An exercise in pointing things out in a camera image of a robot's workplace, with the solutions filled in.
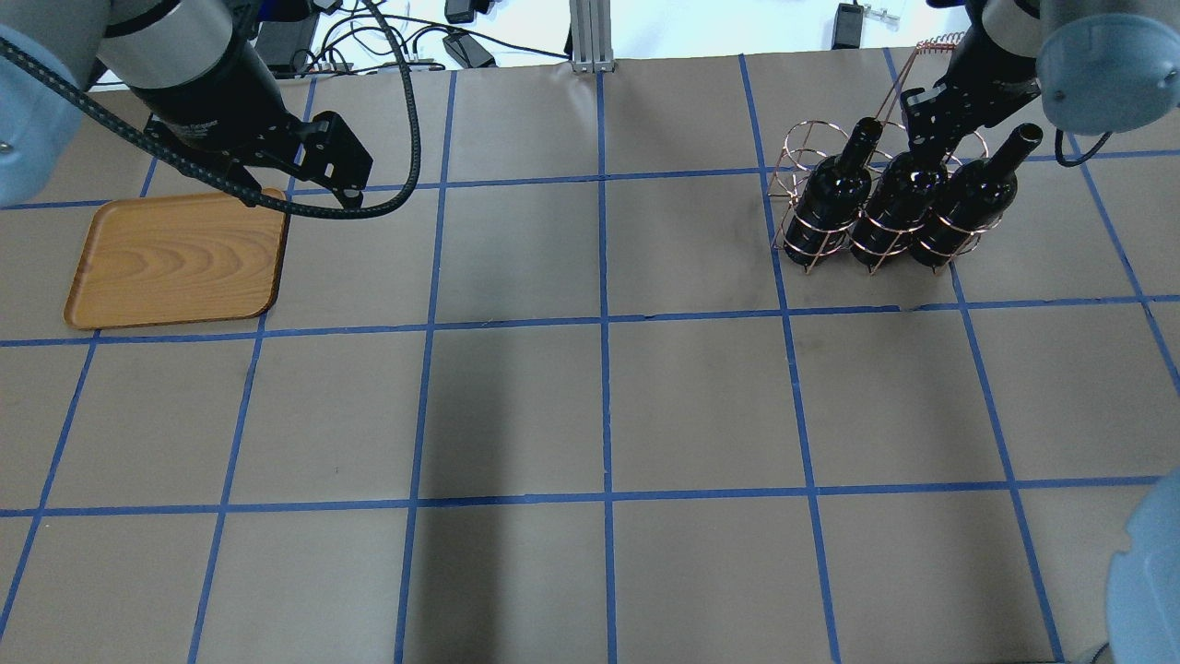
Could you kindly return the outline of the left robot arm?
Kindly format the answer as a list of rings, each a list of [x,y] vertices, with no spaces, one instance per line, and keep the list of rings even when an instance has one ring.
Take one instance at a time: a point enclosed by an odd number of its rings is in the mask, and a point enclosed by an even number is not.
[[[223,1],[5,1],[4,205],[42,192],[88,117],[245,205],[278,208],[266,167],[337,200],[288,213],[358,218],[371,155],[337,113],[287,109],[250,33]]]

